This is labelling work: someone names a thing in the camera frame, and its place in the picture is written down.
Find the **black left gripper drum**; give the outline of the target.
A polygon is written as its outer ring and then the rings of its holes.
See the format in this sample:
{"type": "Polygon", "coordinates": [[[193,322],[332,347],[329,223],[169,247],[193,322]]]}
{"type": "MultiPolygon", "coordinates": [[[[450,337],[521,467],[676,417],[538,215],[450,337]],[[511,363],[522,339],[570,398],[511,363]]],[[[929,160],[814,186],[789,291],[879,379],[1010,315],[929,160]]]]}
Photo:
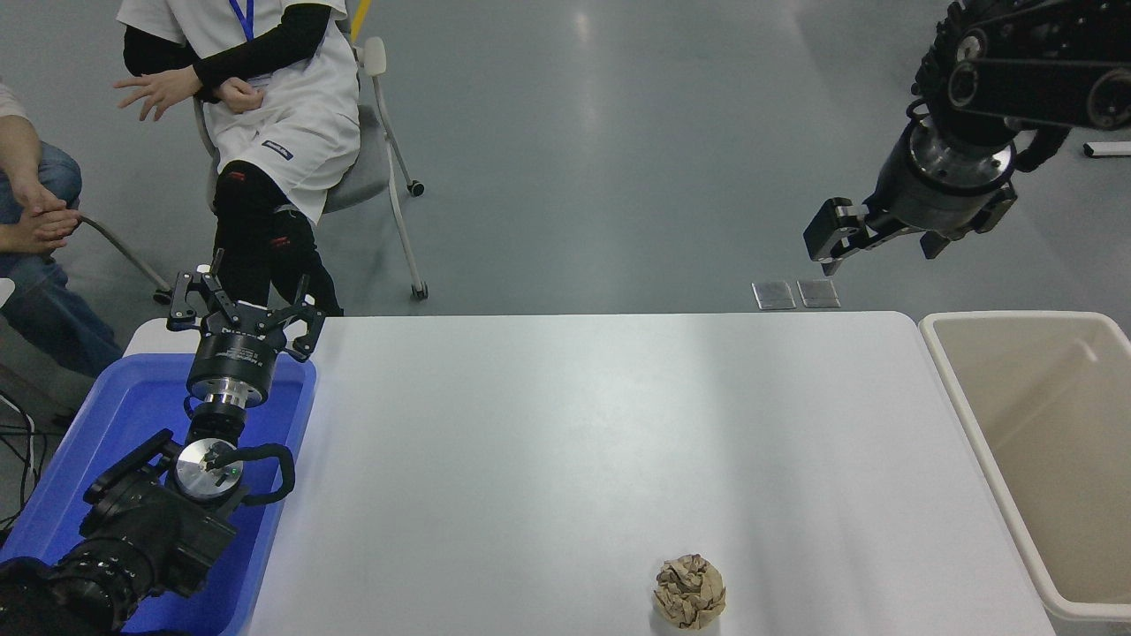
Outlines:
{"type": "Polygon", "coordinates": [[[286,347],[280,329],[267,333],[221,329],[202,337],[187,375],[193,395],[216,393],[223,379],[243,383],[252,395],[268,395],[277,356],[286,347]]]}

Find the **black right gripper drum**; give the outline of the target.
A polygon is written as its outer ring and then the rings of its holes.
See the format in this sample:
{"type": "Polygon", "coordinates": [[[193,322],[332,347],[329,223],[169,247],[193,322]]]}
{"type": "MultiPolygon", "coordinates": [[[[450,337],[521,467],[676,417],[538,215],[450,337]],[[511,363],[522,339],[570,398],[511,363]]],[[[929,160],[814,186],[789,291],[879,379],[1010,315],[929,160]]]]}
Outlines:
{"type": "Polygon", "coordinates": [[[1013,177],[1013,144],[973,155],[936,132],[904,132],[877,178],[873,230],[946,233],[973,221],[1013,177]]]}

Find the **person's right hand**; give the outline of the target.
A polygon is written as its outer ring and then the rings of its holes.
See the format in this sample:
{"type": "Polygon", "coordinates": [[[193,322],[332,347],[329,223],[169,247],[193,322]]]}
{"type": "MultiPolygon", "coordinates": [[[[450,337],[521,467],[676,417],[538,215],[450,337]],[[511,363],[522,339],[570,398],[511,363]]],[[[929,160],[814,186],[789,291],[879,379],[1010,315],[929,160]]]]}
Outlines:
{"type": "Polygon", "coordinates": [[[80,223],[80,213],[70,209],[25,213],[16,223],[1,225],[1,253],[51,253],[67,246],[80,223]]]}
{"type": "Polygon", "coordinates": [[[265,92],[242,78],[231,77],[213,92],[214,96],[235,114],[262,108],[265,92]]]}

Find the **person's left hand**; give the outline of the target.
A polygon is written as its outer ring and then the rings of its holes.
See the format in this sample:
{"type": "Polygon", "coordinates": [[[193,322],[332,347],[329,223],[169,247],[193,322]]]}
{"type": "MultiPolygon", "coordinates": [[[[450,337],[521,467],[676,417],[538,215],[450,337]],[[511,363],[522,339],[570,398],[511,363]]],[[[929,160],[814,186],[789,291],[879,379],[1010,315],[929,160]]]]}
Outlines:
{"type": "Polygon", "coordinates": [[[11,191],[20,208],[32,216],[67,209],[67,201],[62,201],[35,180],[28,184],[11,184],[11,191]]]}
{"type": "Polygon", "coordinates": [[[131,89],[131,93],[118,102],[119,109],[126,109],[136,103],[140,111],[138,120],[159,121],[170,108],[195,97],[202,91],[201,78],[193,67],[164,70],[164,72],[131,76],[113,84],[116,89],[131,89]]]}

